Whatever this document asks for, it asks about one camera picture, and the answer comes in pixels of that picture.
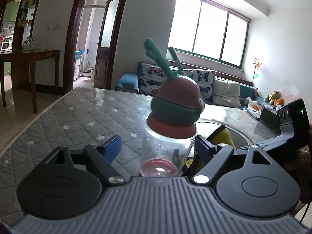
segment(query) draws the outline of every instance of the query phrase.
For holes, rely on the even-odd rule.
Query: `teddy bear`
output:
[[[254,88],[254,90],[255,90],[255,95],[258,96],[258,94],[259,94],[259,92],[258,92],[258,90],[259,90],[258,87],[257,87],[257,88]]]
[[[282,94],[280,93],[280,91],[276,90],[273,91],[273,93],[271,95],[268,95],[264,101],[270,103],[271,105],[274,105],[274,102],[277,99],[282,99]]]
[[[277,99],[275,102],[274,102],[274,109],[276,109],[276,106],[277,105],[280,105],[280,106],[283,106],[284,105],[284,99]]]

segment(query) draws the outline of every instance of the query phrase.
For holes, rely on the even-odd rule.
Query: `frosted glass panel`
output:
[[[222,60],[239,66],[243,55],[247,23],[230,14]]]
[[[192,51],[201,1],[177,0],[168,46]]]
[[[119,0],[113,0],[108,5],[106,20],[102,34],[101,47],[110,47],[110,40],[113,34],[113,27],[117,13]]]
[[[226,11],[202,3],[193,52],[219,60],[226,23]]]

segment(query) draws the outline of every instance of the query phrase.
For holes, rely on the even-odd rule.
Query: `window frame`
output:
[[[190,51],[186,51],[186,50],[182,50],[182,49],[178,49],[178,48],[175,48],[175,50],[179,51],[179,52],[182,52],[182,53],[185,53],[185,54],[191,54],[191,55],[194,55],[194,56],[206,58],[206,59],[209,59],[209,60],[213,60],[213,61],[216,61],[216,62],[220,62],[220,63],[226,64],[226,65],[230,65],[232,67],[241,69],[242,64],[243,64],[243,60],[244,60],[244,56],[245,56],[245,50],[246,50],[246,44],[247,44],[247,38],[248,38],[250,19],[246,18],[243,15],[239,14],[238,12],[233,11],[232,9],[229,9],[229,8],[223,6],[223,5],[219,4],[219,3],[216,3],[214,1],[211,1],[211,0],[199,0],[199,1],[201,1],[201,5],[200,5],[200,10],[199,10],[199,17],[198,17],[198,22],[197,22],[197,27],[196,27],[196,32],[195,32],[195,38],[194,38],[192,51],[190,52]],[[197,53],[194,52],[194,46],[195,46],[195,41],[196,41],[196,36],[197,36],[197,31],[198,31],[198,26],[199,26],[199,18],[200,18],[200,14],[201,14],[201,10],[202,10],[202,3],[203,2],[208,3],[208,4],[212,5],[212,6],[215,6],[215,7],[219,8],[219,9],[227,12],[227,21],[226,21],[226,25],[225,25],[225,29],[224,29],[223,43],[222,43],[222,48],[221,48],[219,59],[211,58],[209,56],[205,56],[205,55],[202,55],[202,54],[197,54]],[[226,61],[222,60],[222,54],[223,54],[225,39],[226,39],[226,35],[227,35],[227,25],[228,25],[228,21],[229,21],[229,14],[232,14],[232,15],[234,15],[234,16],[242,19],[242,20],[244,20],[247,23],[244,47],[243,47],[243,52],[242,52],[242,55],[241,55],[241,61],[240,61],[239,66],[235,65],[235,64],[232,64],[230,62],[226,62]]]

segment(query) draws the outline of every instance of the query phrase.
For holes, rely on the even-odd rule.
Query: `black cable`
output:
[[[307,206],[307,208],[305,209],[305,212],[303,213],[303,216],[302,216],[300,222],[302,222],[303,218],[305,218],[305,214],[308,212],[309,206],[310,206],[310,203],[308,203],[308,206]]]

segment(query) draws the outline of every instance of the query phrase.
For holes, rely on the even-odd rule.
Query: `window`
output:
[[[168,46],[241,67],[249,19],[210,0],[177,0]]]

